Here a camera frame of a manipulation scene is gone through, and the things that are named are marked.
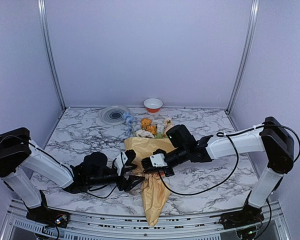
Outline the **right aluminium frame post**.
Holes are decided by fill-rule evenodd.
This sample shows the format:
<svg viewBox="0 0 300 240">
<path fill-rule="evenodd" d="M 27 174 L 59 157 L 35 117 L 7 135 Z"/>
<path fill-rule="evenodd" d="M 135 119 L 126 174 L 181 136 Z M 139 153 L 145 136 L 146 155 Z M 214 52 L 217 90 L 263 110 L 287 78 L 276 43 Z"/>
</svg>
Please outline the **right aluminium frame post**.
<svg viewBox="0 0 300 240">
<path fill-rule="evenodd" d="M 259 0 L 252 0 L 251 1 L 251 8 L 250 8 L 250 14 L 249 14 L 249 20 L 248 20 L 248 26 L 246 31 L 246 37 L 243 45 L 243 52 L 241 55 L 238 71 L 236 74 L 234 86 L 230 95 L 230 99 L 226 108 L 226 112 L 228 115 L 231 114 L 235 102 L 237 100 L 240 86 L 242 84 L 244 73 L 246 70 L 246 65 L 249 59 L 249 54 L 253 45 L 253 40 L 255 36 L 255 30 L 257 26 L 257 18 L 258 18 L 258 12 L 260 7 L 260 1 Z"/>
</svg>

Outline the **left aluminium frame post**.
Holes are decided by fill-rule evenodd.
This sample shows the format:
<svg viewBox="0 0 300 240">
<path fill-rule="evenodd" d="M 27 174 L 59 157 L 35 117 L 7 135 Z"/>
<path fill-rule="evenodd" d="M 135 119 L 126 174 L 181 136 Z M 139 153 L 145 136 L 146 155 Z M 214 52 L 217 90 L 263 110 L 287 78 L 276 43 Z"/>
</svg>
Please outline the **left aluminium frame post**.
<svg viewBox="0 0 300 240">
<path fill-rule="evenodd" d="M 40 18 L 40 24 L 42 28 L 42 36 L 44 41 L 44 47 L 45 52 L 47 55 L 48 65 L 52 76 L 53 85 L 55 88 L 56 96 L 60 105 L 60 108 L 65 111 L 66 110 L 66 104 L 64 100 L 64 96 L 61 90 L 61 85 L 59 81 L 59 76 L 57 73 L 57 68 L 53 56 L 53 49 L 50 39 L 50 32 L 49 32 L 49 24 L 48 24 L 48 18 L 47 18 L 47 12 L 46 12 L 46 3 L 44 0 L 38 0 L 38 11 L 39 11 L 39 18 Z"/>
</svg>

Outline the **red and white bowl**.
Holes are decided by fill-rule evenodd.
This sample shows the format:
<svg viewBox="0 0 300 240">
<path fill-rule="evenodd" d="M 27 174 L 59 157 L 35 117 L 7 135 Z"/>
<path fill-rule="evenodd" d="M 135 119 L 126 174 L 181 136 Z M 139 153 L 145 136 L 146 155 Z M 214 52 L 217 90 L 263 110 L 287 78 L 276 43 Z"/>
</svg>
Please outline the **red and white bowl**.
<svg viewBox="0 0 300 240">
<path fill-rule="evenodd" d="M 149 113 L 157 113 L 161 110 L 163 102 L 158 98 L 147 98 L 143 105 Z"/>
</svg>

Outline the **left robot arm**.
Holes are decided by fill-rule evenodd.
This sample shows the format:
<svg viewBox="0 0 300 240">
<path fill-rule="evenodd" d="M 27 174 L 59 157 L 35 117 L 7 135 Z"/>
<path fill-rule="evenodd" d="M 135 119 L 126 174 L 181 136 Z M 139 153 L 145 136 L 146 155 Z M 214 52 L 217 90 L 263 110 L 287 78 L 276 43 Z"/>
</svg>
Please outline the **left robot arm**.
<svg viewBox="0 0 300 240">
<path fill-rule="evenodd" d="M 0 178 L 43 223 L 53 219 L 53 211 L 43 204 L 44 195 L 33 186 L 24 168 L 46 177 L 70 194 L 98 191 L 110 184 L 115 184 L 119 191 L 129 192 L 145 180 L 143 176 L 126 176 L 137 167 L 133 163 L 135 158 L 134 150 L 122 151 L 108 167 L 107 156 L 93 152 L 79 165 L 66 166 L 37 146 L 25 127 L 0 134 Z"/>
</svg>

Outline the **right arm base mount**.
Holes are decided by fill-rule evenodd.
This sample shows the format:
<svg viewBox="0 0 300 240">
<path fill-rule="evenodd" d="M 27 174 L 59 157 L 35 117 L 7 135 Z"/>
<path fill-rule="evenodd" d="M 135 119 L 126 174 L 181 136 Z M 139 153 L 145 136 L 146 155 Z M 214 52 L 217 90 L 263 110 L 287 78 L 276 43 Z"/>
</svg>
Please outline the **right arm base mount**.
<svg viewBox="0 0 300 240">
<path fill-rule="evenodd" d="M 220 216 L 218 222 L 223 225 L 223 228 L 225 230 L 255 224 L 258 222 L 262 222 L 265 219 L 262 214 L 261 207 L 256 208 L 249 205 L 249 197 L 250 194 L 247 196 L 241 210 L 223 213 Z"/>
</svg>

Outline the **pink fake flower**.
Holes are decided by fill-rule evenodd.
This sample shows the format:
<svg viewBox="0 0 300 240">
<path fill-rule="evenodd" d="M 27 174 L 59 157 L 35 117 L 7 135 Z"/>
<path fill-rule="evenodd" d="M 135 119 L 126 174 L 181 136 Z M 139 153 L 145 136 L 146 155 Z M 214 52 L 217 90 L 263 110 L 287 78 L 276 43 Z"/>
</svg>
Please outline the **pink fake flower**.
<svg viewBox="0 0 300 240">
<path fill-rule="evenodd" d="M 174 127 L 174 123 L 170 117 L 167 117 L 164 120 L 164 132 L 167 132 L 169 129 Z"/>
<path fill-rule="evenodd" d="M 155 136 L 151 132 L 143 130 L 143 129 L 137 130 L 135 132 L 135 136 L 138 138 L 148 138 L 148 139 L 155 138 Z"/>
</svg>

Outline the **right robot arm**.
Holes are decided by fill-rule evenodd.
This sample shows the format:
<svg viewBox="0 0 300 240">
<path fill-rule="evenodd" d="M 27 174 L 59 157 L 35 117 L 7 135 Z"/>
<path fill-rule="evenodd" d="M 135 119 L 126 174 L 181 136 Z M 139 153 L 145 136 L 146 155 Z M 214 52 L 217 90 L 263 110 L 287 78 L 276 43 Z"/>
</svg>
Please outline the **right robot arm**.
<svg viewBox="0 0 300 240">
<path fill-rule="evenodd" d="M 174 150 L 166 152 L 157 149 L 150 157 L 144 158 L 141 165 L 145 173 L 162 171 L 166 177 L 170 177 L 174 175 L 173 168 L 186 161 L 207 163 L 232 155 L 265 152 L 268 163 L 248 195 L 244 208 L 237 214 L 242 224 L 248 224 L 257 216 L 257 209 L 265 204 L 300 156 L 295 154 L 295 142 L 300 139 L 297 135 L 291 136 L 293 133 L 291 128 L 281 125 L 272 116 L 242 131 L 219 132 L 199 140 L 185 125 L 179 124 L 167 131 Z"/>
</svg>

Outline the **orange wrapping paper sheet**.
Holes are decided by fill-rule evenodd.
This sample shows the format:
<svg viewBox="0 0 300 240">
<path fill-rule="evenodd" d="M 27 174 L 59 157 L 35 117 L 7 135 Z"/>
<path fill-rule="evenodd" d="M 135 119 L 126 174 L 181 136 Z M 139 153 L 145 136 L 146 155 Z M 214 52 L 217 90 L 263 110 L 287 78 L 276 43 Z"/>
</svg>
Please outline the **orange wrapping paper sheet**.
<svg viewBox="0 0 300 240">
<path fill-rule="evenodd" d="M 163 173 L 144 173 L 141 160 L 150 157 L 158 149 L 168 153 L 175 148 L 167 138 L 143 137 L 127 138 L 124 140 L 124 146 L 126 150 L 134 150 L 136 153 L 132 163 L 136 164 L 137 168 L 132 171 L 132 174 L 145 177 L 140 187 L 140 194 L 146 221 L 150 227 L 154 227 L 159 221 L 160 214 L 171 192 L 165 188 L 161 181 L 165 175 Z"/>
</svg>

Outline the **grey glass plate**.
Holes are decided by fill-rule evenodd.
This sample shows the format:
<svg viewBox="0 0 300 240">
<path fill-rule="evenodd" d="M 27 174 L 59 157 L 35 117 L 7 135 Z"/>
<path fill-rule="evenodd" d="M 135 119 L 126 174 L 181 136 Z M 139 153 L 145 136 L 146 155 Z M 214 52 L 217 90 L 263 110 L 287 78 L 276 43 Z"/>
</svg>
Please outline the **grey glass plate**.
<svg viewBox="0 0 300 240">
<path fill-rule="evenodd" d="M 126 106 L 113 105 L 102 109 L 99 113 L 103 123 L 111 126 L 117 126 L 125 123 L 124 114 L 130 113 Z"/>
</svg>

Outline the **aluminium frame post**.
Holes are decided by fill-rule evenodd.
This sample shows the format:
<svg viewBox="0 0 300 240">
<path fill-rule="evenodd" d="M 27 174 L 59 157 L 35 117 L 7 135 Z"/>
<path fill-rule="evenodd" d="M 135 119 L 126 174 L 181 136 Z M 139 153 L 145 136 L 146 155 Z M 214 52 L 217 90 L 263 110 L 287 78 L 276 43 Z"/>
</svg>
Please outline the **aluminium frame post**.
<svg viewBox="0 0 300 240">
<path fill-rule="evenodd" d="M 259 0 L 252 0 L 251 1 L 251 8 L 250 8 L 250 14 L 249 14 L 249 20 L 248 20 L 248 26 L 246 31 L 246 37 L 243 45 L 243 52 L 241 55 L 238 71 L 236 74 L 234 86 L 230 95 L 230 99 L 226 108 L 226 112 L 228 115 L 231 114 L 235 102 L 237 100 L 240 86 L 242 84 L 244 73 L 246 70 L 246 65 L 249 59 L 249 54 L 253 45 L 253 40 L 255 36 L 255 30 L 257 26 L 257 18 L 258 18 L 258 12 L 260 7 L 260 1 Z"/>
<path fill-rule="evenodd" d="M 44 41 L 44 47 L 45 52 L 47 55 L 48 65 L 52 76 L 53 85 L 55 88 L 56 96 L 60 105 L 60 108 L 65 111 L 66 110 L 66 104 L 64 100 L 64 96 L 61 90 L 61 85 L 59 81 L 59 76 L 57 73 L 57 68 L 53 56 L 53 49 L 50 39 L 50 32 L 49 32 L 49 24 L 48 24 L 48 18 L 47 18 L 47 12 L 46 12 L 46 3 L 44 0 L 38 0 L 38 11 L 39 11 L 39 18 L 40 18 L 40 24 L 42 28 L 42 36 Z"/>
</svg>

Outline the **orange fake flower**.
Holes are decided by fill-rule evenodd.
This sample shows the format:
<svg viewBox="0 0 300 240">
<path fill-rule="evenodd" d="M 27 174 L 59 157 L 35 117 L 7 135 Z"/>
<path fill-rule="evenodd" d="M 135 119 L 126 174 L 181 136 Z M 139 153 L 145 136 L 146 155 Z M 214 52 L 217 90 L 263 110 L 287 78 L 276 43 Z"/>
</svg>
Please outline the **orange fake flower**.
<svg viewBox="0 0 300 240">
<path fill-rule="evenodd" d="M 157 126 L 149 118 L 143 118 L 141 121 L 141 129 L 152 133 L 154 136 L 157 134 Z"/>
</svg>

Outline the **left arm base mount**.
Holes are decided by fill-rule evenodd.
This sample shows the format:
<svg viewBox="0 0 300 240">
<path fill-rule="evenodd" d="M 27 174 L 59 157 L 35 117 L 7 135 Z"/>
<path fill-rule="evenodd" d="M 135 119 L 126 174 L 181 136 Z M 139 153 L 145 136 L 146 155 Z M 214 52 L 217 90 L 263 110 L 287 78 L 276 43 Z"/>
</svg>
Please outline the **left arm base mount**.
<svg viewBox="0 0 300 240">
<path fill-rule="evenodd" d="M 26 218 L 35 222 L 66 228 L 69 223 L 70 214 L 66 211 L 52 209 L 48 207 L 46 196 L 42 190 L 39 191 L 41 196 L 40 206 L 27 208 Z"/>
</svg>

